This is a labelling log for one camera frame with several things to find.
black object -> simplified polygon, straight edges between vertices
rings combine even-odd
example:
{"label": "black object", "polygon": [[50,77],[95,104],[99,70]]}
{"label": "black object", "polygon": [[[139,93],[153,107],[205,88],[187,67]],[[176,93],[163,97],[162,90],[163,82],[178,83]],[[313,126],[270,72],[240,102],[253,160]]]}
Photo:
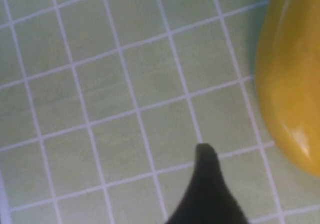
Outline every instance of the black object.
{"label": "black object", "polygon": [[198,144],[195,159],[187,191],[167,224],[249,224],[225,183],[215,150]]}

yellow bottle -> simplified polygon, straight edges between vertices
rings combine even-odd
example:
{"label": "yellow bottle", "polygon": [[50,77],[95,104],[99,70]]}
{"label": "yellow bottle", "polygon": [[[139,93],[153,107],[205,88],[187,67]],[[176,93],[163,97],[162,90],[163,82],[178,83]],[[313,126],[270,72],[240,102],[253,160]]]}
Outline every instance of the yellow bottle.
{"label": "yellow bottle", "polygon": [[320,0],[271,0],[256,57],[271,135],[295,165],[320,176]]}

tiled surface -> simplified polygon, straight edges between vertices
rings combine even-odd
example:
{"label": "tiled surface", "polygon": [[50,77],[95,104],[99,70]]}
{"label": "tiled surface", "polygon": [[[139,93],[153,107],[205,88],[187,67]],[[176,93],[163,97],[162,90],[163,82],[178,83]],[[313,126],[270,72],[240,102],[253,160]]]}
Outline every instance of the tiled surface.
{"label": "tiled surface", "polygon": [[63,223],[109,224],[104,198],[104,193],[100,190],[59,201]]}
{"label": "tiled surface", "polygon": [[199,141],[253,223],[319,223],[320,180],[258,148],[261,1],[0,0],[3,223],[164,223]]}
{"label": "tiled surface", "polygon": [[320,222],[320,211],[297,214],[286,218],[287,224],[313,224]]}

yellow object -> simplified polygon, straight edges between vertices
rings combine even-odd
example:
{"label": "yellow object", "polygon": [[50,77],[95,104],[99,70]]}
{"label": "yellow object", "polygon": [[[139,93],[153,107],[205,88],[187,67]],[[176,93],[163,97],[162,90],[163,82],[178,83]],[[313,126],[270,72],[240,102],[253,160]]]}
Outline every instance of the yellow object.
{"label": "yellow object", "polygon": [[320,0],[271,0],[256,57],[271,135],[295,165],[320,176]]}

floor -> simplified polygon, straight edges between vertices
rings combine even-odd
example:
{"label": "floor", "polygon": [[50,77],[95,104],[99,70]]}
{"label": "floor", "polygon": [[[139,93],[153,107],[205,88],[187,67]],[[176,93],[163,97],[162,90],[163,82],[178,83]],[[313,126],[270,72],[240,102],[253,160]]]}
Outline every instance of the floor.
{"label": "floor", "polygon": [[252,223],[320,223],[254,92],[269,0],[0,0],[3,224],[160,224],[219,152]]}

